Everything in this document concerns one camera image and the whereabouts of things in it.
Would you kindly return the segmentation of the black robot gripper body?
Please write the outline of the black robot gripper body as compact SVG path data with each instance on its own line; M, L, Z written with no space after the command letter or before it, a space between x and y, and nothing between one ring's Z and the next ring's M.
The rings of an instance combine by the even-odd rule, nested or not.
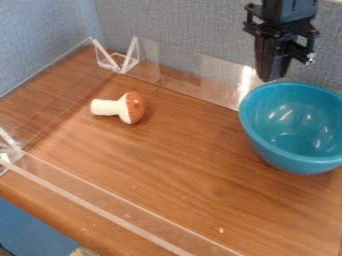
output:
M245 6L245 31L256 39L272 40L272 48L286 50L292 58L309 65L316 61L316 40L320 31L312 24L318 13L320 0L262 0Z

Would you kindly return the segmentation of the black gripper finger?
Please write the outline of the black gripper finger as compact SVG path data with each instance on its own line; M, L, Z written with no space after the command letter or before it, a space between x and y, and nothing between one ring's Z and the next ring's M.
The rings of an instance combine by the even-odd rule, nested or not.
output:
M270 50L270 80L278 80L285 77L292 63L292 56L286 50L278 46Z
M256 65L260 78L269 80L273 65L272 40L262 36L256 39Z

